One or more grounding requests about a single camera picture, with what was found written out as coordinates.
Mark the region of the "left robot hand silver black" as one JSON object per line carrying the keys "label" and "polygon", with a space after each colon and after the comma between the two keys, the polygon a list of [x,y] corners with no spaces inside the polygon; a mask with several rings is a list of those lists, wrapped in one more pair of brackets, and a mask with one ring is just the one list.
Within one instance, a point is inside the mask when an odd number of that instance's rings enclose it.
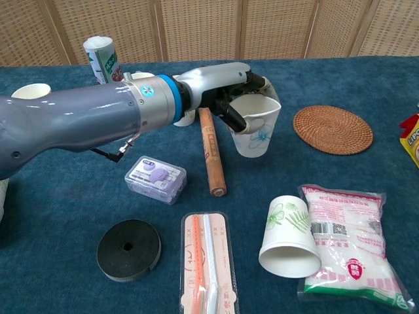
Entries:
{"label": "left robot hand silver black", "polygon": [[175,121],[186,112],[198,108],[208,108],[231,130],[239,134],[249,134],[261,127],[258,122],[246,122],[231,102],[234,97],[246,94],[261,94],[276,101],[278,94],[272,83],[251,71],[242,62],[223,63],[192,69],[173,77],[182,104],[182,111]]}

